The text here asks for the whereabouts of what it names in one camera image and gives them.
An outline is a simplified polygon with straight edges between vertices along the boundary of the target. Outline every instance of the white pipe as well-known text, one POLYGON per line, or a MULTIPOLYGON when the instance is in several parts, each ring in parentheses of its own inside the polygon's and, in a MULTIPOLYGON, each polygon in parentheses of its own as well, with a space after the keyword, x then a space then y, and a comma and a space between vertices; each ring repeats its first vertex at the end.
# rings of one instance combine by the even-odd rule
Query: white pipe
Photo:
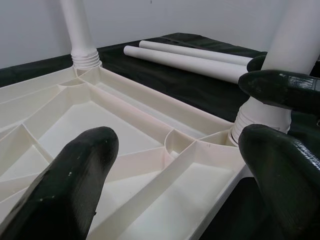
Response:
POLYGON ((212 78, 217 78, 234 84, 238 83, 241 75, 248 72, 246 67, 243 65, 144 49, 134 46, 126 46, 123 52, 127 56, 151 61, 157 64, 163 64, 212 78))
POLYGON ((215 60, 215 61, 244 65, 244 66, 247 66, 247 64, 252 60, 252 58, 245 57, 245 56, 237 56, 237 55, 226 54, 226 53, 221 53, 216 51, 207 51, 207 50, 196 49, 191 47, 176 46, 171 44, 164 44, 164 43, 144 41, 144 40, 140 41, 139 47, 143 49, 157 50, 157 51, 162 51, 162 52, 167 52, 172 54, 181 54, 185 56, 215 60))
MULTIPOLYGON (((320 1, 291 0, 268 51, 263 70, 310 74, 320 55, 320 1)), ((250 97, 239 109, 231 129, 238 143, 244 127, 263 124, 281 132, 290 129, 291 111, 263 104, 250 97)))
POLYGON ((60 0, 71 40, 71 56, 77 69, 89 69, 101 64, 89 31, 83 0, 60 0))

